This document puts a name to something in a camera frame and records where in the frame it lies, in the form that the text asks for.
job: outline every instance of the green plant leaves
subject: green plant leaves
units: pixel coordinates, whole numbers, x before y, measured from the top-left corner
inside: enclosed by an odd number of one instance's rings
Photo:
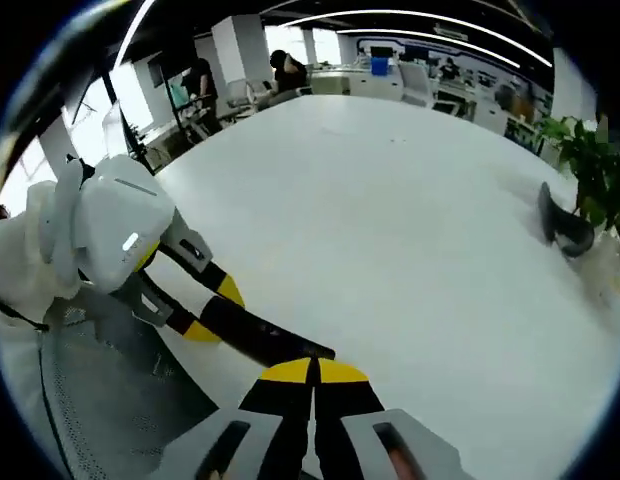
[[[574,132],[567,125],[575,120]],[[620,154],[607,143],[598,142],[596,132],[587,131],[583,121],[564,117],[560,122],[545,118],[541,136],[560,148],[559,166],[570,165],[579,182],[577,206],[592,225],[606,222],[606,229],[620,224]]]

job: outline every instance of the white wall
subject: white wall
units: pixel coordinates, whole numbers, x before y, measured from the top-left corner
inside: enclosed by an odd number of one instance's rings
[[[212,79],[217,87],[217,93],[219,97],[225,96],[226,93],[226,81],[223,78],[223,70],[221,69],[221,63],[219,62],[219,55],[214,45],[214,39],[212,36],[197,38],[194,41],[194,46],[197,49],[197,56],[199,58],[205,58],[210,63],[210,70],[212,71]]]
[[[137,79],[139,80],[139,86],[141,86],[146,103],[148,104],[148,108],[152,114],[152,123],[145,128],[144,131],[165,125],[174,118],[172,116],[170,100],[168,99],[168,95],[166,93],[166,87],[161,84],[155,88],[152,84],[152,78],[150,78],[148,61],[156,55],[157,54],[150,55],[149,57],[139,60],[134,64]]]
[[[560,49],[554,49],[554,102],[552,116],[561,119],[573,116],[595,120],[597,94],[583,78],[579,67]]]
[[[391,36],[376,37],[374,39],[371,39],[370,37],[351,37],[351,38],[353,40],[352,48],[354,51],[356,51],[357,42],[359,41],[359,39],[362,39],[362,38],[365,38],[365,40],[362,40],[359,46],[364,48],[367,52],[369,51],[370,46],[375,45],[375,46],[382,46],[382,47],[391,47],[398,53],[404,53],[405,51],[404,47],[397,44],[396,41],[404,45],[415,45],[415,46],[420,46],[420,47],[430,48],[430,49],[432,49],[433,47],[437,48],[440,51],[430,50],[430,53],[429,53],[430,58],[444,58],[445,59],[447,58],[448,55],[451,55],[454,58],[454,62],[462,68],[469,69],[474,72],[481,70],[490,75],[497,77],[498,81],[495,84],[495,87],[490,92],[490,95],[494,93],[494,90],[499,85],[502,85],[504,83],[507,84],[512,80],[513,76],[517,76],[516,72],[513,70],[506,70],[505,68],[500,68],[494,65],[493,63],[489,63],[487,61],[481,61],[480,59],[474,56],[466,55],[462,50],[459,50],[455,47],[444,45],[441,43],[427,42],[427,41],[421,41],[421,40],[411,40],[411,39],[406,39],[402,37],[391,37]],[[523,77],[518,77],[518,78],[521,80],[522,84],[528,83],[528,81],[525,80]],[[544,88],[542,88],[541,86],[533,82],[531,82],[531,85],[532,85],[533,95],[535,97],[545,97],[546,94],[552,93],[552,92],[545,90]],[[540,101],[535,101],[534,106],[535,108],[542,111],[543,113],[550,113],[550,112],[546,112],[545,106]]]

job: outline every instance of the woman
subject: woman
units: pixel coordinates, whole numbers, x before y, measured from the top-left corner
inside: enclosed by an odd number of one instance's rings
[[[308,84],[306,67],[283,50],[272,52],[270,66],[274,68],[275,86],[257,102],[257,111],[292,100],[297,97],[297,89]]]

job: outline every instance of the desk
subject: desk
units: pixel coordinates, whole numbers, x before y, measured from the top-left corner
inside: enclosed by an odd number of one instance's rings
[[[320,68],[315,68],[312,70],[312,75],[315,74],[324,74],[324,73],[335,73],[335,72],[345,72],[345,73],[370,73],[370,66],[363,68],[358,67],[356,65],[329,65]]]
[[[347,77],[350,81],[350,95],[355,97],[381,98],[400,102],[403,97],[403,80],[399,69],[392,68],[387,76],[372,75],[369,70],[341,69],[315,71],[310,82],[317,78]]]
[[[437,87],[438,92],[445,92],[450,95],[463,98],[466,101],[472,101],[476,99],[475,90],[472,87],[468,87],[461,82],[451,82],[442,80]]]
[[[541,182],[564,206],[575,186],[481,127],[307,96],[224,130],[158,178],[251,311],[335,348],[477,479],[557,478],[616,391],[620,337],[540,241]],[[196,305],[194,282],[157,260],[150,274]],[[262,370],[226,345],[162,335],[222,405]]]

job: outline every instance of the glass wall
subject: glass wall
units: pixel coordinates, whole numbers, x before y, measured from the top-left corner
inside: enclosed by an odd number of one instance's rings
[[[265,27],[266,43],[270,53],[275,50],[284,50],[299,62],[308,63],[306,45],[303,42],[303,32],[299,27]]]
[[[314,49],[317,53],[317,62],[328,62],[330,65],[341,64],[341,52],[339,51],[339,39],[336,32],[314,28]]]
[[[132,64],[126,63],[113,70],[111,78],[128,123],[139,130],[148,127],[152,123],[152,115]],[[110,108],[112,105],[101,78],[88,88],[73,125],[70,125],[68,111],[63,107],[63,121],[77,153],[93,166],[107,155],[102,122]]]

